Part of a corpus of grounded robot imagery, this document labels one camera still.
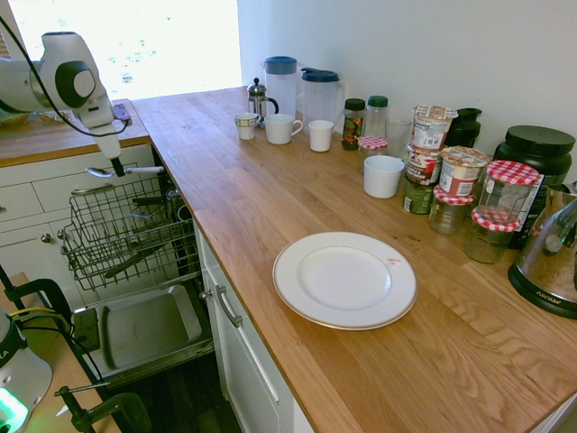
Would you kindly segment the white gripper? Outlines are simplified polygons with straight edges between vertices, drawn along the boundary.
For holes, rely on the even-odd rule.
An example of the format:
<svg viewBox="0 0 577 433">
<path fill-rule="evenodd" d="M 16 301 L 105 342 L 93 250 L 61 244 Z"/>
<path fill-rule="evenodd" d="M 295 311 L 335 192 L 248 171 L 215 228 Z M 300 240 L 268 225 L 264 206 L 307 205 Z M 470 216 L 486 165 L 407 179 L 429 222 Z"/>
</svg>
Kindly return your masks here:
<svg viewBox="0 0 577 433">
<path fill-rule="evenodd" d="M 124 166 L 119 158 L 121 155 L 121 146 L 117 138 L 117 131 L 114 129 L 92 129 L 91 135 L 96 140 L 96 145 L 101 153 L 112 163 L 116 176 L 123 177 L 125 172 Z"/>
</svg>

